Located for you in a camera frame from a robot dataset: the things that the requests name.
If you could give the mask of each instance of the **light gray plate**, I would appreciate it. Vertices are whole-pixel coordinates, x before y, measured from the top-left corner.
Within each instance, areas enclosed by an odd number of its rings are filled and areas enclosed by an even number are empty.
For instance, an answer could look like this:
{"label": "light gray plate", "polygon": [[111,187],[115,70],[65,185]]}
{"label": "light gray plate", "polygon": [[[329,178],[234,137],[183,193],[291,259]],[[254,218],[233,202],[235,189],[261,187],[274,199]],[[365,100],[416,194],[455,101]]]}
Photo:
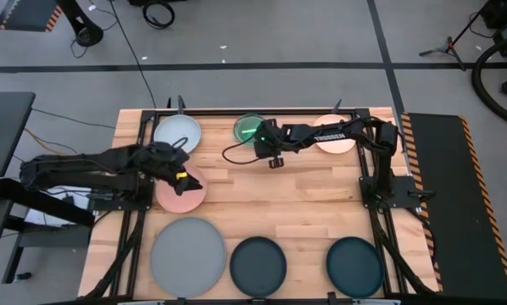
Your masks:
{"label": "light gray plate", "polygon": [[152,275],[175,297],[195,297],[210,289],[226,265],[220,232],[199,218],[178,219],[159,233],[152,246]]}
{"label": "light gray plate", "polygon": [[170,145],[173,145],[182,137],[187,138],[186,145],[182,147],[186,153],[190,153],[201,141],[201,126],[189,115],[171,115],[169,118],[162,120],[153,133],[154,141],[163,141]]}

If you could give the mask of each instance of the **tripod stand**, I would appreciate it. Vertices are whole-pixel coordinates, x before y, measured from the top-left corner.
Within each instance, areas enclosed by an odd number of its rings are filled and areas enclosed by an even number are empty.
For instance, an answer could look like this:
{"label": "tripod stand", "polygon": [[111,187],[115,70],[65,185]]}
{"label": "tripod stand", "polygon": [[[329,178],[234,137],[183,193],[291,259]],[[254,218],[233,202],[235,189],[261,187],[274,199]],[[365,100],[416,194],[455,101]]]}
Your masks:
{"label": "tripod stand", "polygon": [[448,54],[449,56],[453,56],[457,60],[457,63],[459,64],[460,68],[463,71],[466,71],[465,64],[463,64],[463,61],[460,60],[459,54],[457,53],[457,51],[455,51],[455,43],[457,43],[457,41],[465,34],[465,32],[468,31],[468,29],[470,29],[470,27],[474,23],[474,21],[476,21],[476,19],[480,16],[480,13],[483,11],[483,8],[485,8],[485,5],[477,12],[477,14],[474,16],[474,18],[472,18],[468,22],[468,24],[465,26],[465,28],[457,35],[457,37],[455,39],[452,39],[451,36],[449,36],[447,38],[446,43],[443,46],[435,47],[429,51],[421,52],[420,56],[423,57],[423,56],[433,54],[433,53],[445,53],[445,54]]}

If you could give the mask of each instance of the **pink plate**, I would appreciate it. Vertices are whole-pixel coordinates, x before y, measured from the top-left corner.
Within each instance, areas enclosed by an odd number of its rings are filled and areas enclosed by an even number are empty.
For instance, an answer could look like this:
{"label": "pink plate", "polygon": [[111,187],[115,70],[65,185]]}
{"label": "pink plate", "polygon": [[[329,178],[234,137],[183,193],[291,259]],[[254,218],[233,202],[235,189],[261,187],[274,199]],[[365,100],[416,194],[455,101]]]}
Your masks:
{"label": "pink plate", "polygon": [[167,182],[158,180],[155,185],[155,196],[161,207],[171,213],[187,213],[192,211],[203,202],[206,196],[208,183],[201,170],[193,166],[191,162],[186,162],[185,166],[187,173],[199,180],[203,189],[184,191],[182,196],[178,196]]}
{"label": "pink plate", "polygon": [[[344,118],[341,115],[327,114],[327,115],[320,116],[314,122],[314,126],[338,123],[338,122],[340,122],[340,120],[348,121],[346,118]],[[316,143],[316,145],[328,153],[345,153],[348,150],[352,149],[352,147],[355,145],[355,141],[354,140],[327,141],[327,142]]]}

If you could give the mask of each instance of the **dark teal plate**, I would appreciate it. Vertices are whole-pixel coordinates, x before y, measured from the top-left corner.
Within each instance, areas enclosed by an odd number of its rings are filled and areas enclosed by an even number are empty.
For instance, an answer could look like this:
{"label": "dark teal plate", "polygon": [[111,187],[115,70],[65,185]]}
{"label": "dark teal plate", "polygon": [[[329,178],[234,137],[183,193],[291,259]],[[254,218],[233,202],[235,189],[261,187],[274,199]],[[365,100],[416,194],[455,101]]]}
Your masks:
{"label": "dark teal plate", "polygon": [[361,238],[344,237],[335,242],[327,253],[326,267],[332,284],[349,297],[370,297],[382,286],[382,259]]}

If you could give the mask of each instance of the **black cable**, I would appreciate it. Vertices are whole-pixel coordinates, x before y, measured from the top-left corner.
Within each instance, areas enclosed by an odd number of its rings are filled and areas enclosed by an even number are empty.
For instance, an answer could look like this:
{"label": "black cable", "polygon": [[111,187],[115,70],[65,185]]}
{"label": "black cable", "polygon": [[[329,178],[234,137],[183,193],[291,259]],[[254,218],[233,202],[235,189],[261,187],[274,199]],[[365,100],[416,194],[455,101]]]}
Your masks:
{"label": "black cable", "polygon": [[493,54],[506,47],[507,47],[507,39],[491,46],[477,59],[471,73],[472,87],[474,88],[474,92],[478,95],[482,103],[484,103],[489,109],[491,109],[491,111],[493,111],[496,115],[498,115],[505,121],[507,121],[507,110],[504,107],[500,106],[500,104],[498,104],[497,101],[495,101],[494,98],[491,97],[491,95],[483,85],[482,69],[483,65],[487,62],[487,60],[491,56],[493,56]]}
{"label": "black cable", "polygon": [[112,211],[107,211],[107,212],[103,213],[97,220],[95,220],[95,222],[93,223],[93,226],[95,226],[99,221],[101,221],[101,219],[105,218],[108,214],[110,214],[110,212],[112,212]]}
{"label": "black cable", "polygon": [[107,31],[107,30],[110,30],[112,29],[113,26],[115,26],[117,23],[118,23],[118,19],[116,18],[116,15],[115,14],[112,14],[110,13],[108,10],[105,10],[105,9],[101,9],[99,8],[97,5],[95,5],[95,3],[93,2],[93,0],[88,0],[89,3],[91,3],[93,6],[95,6],[95,10],[101,12],[101,13],[105,13],[105,14],[109,14],[111,15],[112,17],[114,17],[114,23],[112,25],[110,25],[109,27],[107,28],[104,28],[103,31]]}
{"label": "black cable", "polygon": [[400,132],[400,130],[397,130],[397,132],[398,132],[398,136],[400,137],[400,145],[403,147],[403,153],[406,153],[407,150],[406,150],[406,145],[404,144],[404,136]]}
{"label": "black cable", "polygon": [[88,49],[88,47],[84,47],[84,51],[82,51],[82,54],[80,55],[76,55],[75,54],[75,50],[73,50],[73,46],[75,45],[75,42],[76,42],[76,39],[74,39],[71,43],[70,43],[70,52],[73,54],[73,57],[78,59],[78,58],[82,58],[82,56],[84,56],[86,54],[86,51]]}
{"label": "black cable", "polygon": [[416,213],[413,208],[406,208],[406,210],[408,210],[408,212],[410,212],[412,215],[414,215],[414,217],[416,217],[423,224],[423,227],[425,229],[427,229],[427,230],[429,230],[429,232],[431,232],[431,237],[432,237],[431,261],[432,261],[432,264],[434,264],[437,259],[437,241],[434,238],[434,233],[432,232],[431,225],[429,225],[429,223],[426,221],[426,219],[422,218],[418,213]]}
{"label": "black cable", "polygon": [[250,141],[252,140],[255,135],[257,134],[257,131],[254,132],[254,134],[252,136],[250,136],[248,139],[238,143],[238,144],[235,144],[235,145],[231,145],[229,146],[228,148],[224,149],[223,152],[221,152],[221,157],[223,157],[227,162],[231,163],[231,164],[235,164],[235,165],[246,165],[246,164],[252,164],[254,162],[257,162],[259,161],[261,158],[256,158],[254,160],[250,160],[250,161],[246,161],[246,162],[237,162],[237,161],[233,161],[231,159],[229,159],[228,157],[226,157],[226,152],[230,149],[233,149],[233,148],[236,148],[236,147],[239,147],[241,145],[244,145],[247,141]]}
{"label": "black cable", "polygon": [[45,194],[47,195],[59,195],[59,194],[63,194],[63,193],[67,193],[67,195],[69,195],[69,193],[72,192],[76,195],[79,195],[79,196],[83,196],[85,197],[86,195],[82,195],[80,194],[80,192],[92,192],[91,190],[90,191],[84,191],[84,190],[77,190],[77,191],[72,191],[72,190],[63,190],[63,191],[56,191],[56,192],[49,192],[49,191],[44,191]]}
{"label": "black cable", "polygon": [[96,162],[96,161],[93,161],[93,160],[90,160],[90,159],[86,159],[86,158],[76,158],[76,159],[71,159],[71,160],[59,160],[59,161],[57,161],[57,160],[52,160],[52,161],[35,161],[35,162],[28,163],[26,166],[33,166],[33,165],[38,165],[38,164],[61,164],[61,163],[71,163],[71,162],[79,162],[79,161],[95,164],[98,167],[100,167],[102,170],[104,170],[104,171],[106,171],[108,173],[118,173],[118,174],[125,173],[125,172],[122,172],[122,171],[119,171],[119,170],[109,169],[108,167],[100,164],[99,162]]}
{"label": "black cable", "polygon": [[19,158],[18,156],[16,155],[13,155],[14,158],[17,158],[20,162],[25,162],[23,159]]}
{"label": "black cable", "polygon": [[138,67],[139,72],[141,72],[142,79],[144,80],[144,84],[146,84],[146,88],[148,89],[148,92],[150,93],[150,97],[152,98],[152,104],[153,108],[156,109],[158,106],[155,103],[155,98],[153,97],[152,89],[150,89],[150,85],[148,84],[148,81],[146,80],[146,77],[144,76],[144,72],[142,72],[141,63],[139,63],[137,59],[137,54],[135,53],[135,50],[133,50],[133,47],[131,46],[131,43],[129,42],[129,39],[127,38],[127,35],[125,34],[124,27],[121,25],[120,19],[118,18],[118,14],[116,13],[116,9],[114,8],[114,4],[112,1],[110,1],[110,7],[112,8],[112,11],[114,12],[114,15],[116,17],[116,22],[118,22],[118,26],[120,27],[120,30],[122,34],[124,35],[125,41],[127,42],[127,45],[129,46],[131,52],[133,53],[133,58],[135,59],[136,66]]}
{"label": "black cable", "polygon": [[[165,9],[167,9],[170,13],[170,21],[167,23],[161,23],[159,22],[155,17],[150,15],[148,13],[148,9],[154,5],[161,5]],[[142,16],[144,17],[144,20],[148,25],[153,27],[156,30],[163,30],[171,26],[173,23],[175,23],[175,10],[172,9],[172,7],[163,0],[153,0],[149,1],[142,7]]]}
{"label": "black cable", "polygon": [[19,233],[20,232],[16,232],[16,233],[10,233],[10,234],[4,235],[4,236],[0,236],[0,239],[5,238],[5,237],[9,237],[9,236],[13,236],[13,235],[18,235]]}
{"label": "black cable", "polygon": [[[112,29],[112,27],[113,27],[113,26],[115,26],[115,25],[118,23],[118,20],[117,20],[117,18],[116,18],[116,15],[114,15],[114,14],[110,13],[108,10],[100,9],[97,5],[95,5],[95,3],[94,3],[92,0],[88,0],[88,1],[89,1],[89,2],[93,5],[93,6],[95,6],[95,10],[97,10],[97,11],[99,11],[99,12],[102,12],[102,13],[109,14],[109,15],[113,16],[113,17],[114,17],[114,19],[116,19],[112,25],[110,25],[110,26],[109,26],[109,27],[107,27],[107,28],[102,29],[103,31],[107,31],[107,30]],[[78,59],[78,58],[82,58],[82,57],[86,54],[87,49],[88,49],[89,47],[84,47],[84,50],[82,51],[82,54],[80,54],[80,55],[76,55],[76,54],[75,54],[75,51],[73,50],[73,46],[75,45],[75,42],[76,42],[76,39],[74,39],[74,40],[70,43],[70,52],[73,54],[73,57],[74,57],[74,58],[76,58],[76,59]]]}
{"label": "black cable", "polygon": [[412,288],[417,294],[436,294],[433,290],[423,284],[423,281],[415,274],[414,270],[406,263],[406,260],[398,252],[398,249],[392,244],[386,231],[382,228],[382,224],[377,217],[372,219],[373,231],[380,242],[386,248],[393,261],[400,267],[404,277],[408,280]]}
{"label": "black cable", "polygon": [[[476,15],[476,14],[479,14],[479,13],[480,13],[479,11],[478,11],[478,12],[475,12],[475,13],[472,13],[472,14],[470,15],[470,17],[469,17],[469,19],[468,19],[468,20],[469,20],[469,21],[472,21],[472,19],[473,19],[474,17],[476,17],[475,15]],[[495,32],[494,32],[494,34],[492,34],[491,36],[489,36],[489,35],[485,35],[485,34],[482,34],[482,33],[479,33],[479,32],[476,32],[475,30],[473,30],[473,29],[472,29],[472,25],[469,27],[469,29],[471,30],[471,32],[472,32],[473,34],[476,34],[476,35],[481,36],[481,37],[483,37],[483,38],[493,38],[493,37],[495,37],[496,35],[498,35],[498,34],[499,34],[499,33],[500,33],[500,32],[501,32],[504,28],[498,29],[498,30],[497,30],[497,31],[495,31]]]}
{"label": "black cable", "polygon": [[178,141],[174,142],[171,146],[175,149],[178,149],[178,148],[184,147],[184,145],[186,145],[186,143],[187,143],[187,136],[183,136],[180,139],[178,139]]}
{"label": "black cable", "polygon": [[66,117],[66,116],[63,116],[63,115],[60,115],[60,114],[52,114],[52,113],[49,113],[47,111],[43,111],[43,110],[39,110],[39,109],[35,109],[35,108],[32,108],[31,110],[37,111],[37,112],[39,112],[41,114],[52,115],[52,116],[55,116],[55,117],[61,118],[61,119],[68,119],[68,120],[71,120],[71,121],[79,123],[79,124],[84,124],[84,125],[89,125],[89,126],[96,126],[96,127],[104,127],[104,128],[109,128],[109,129],[113,129],[113,130],[116,129],[116,127],[112,127],[112,126],[109,126],[109,125],[87,123],[87,122],[83,122],[83,121],[78,120],[78,119],[72,119],[72,118],[69,118],[69,117]]}

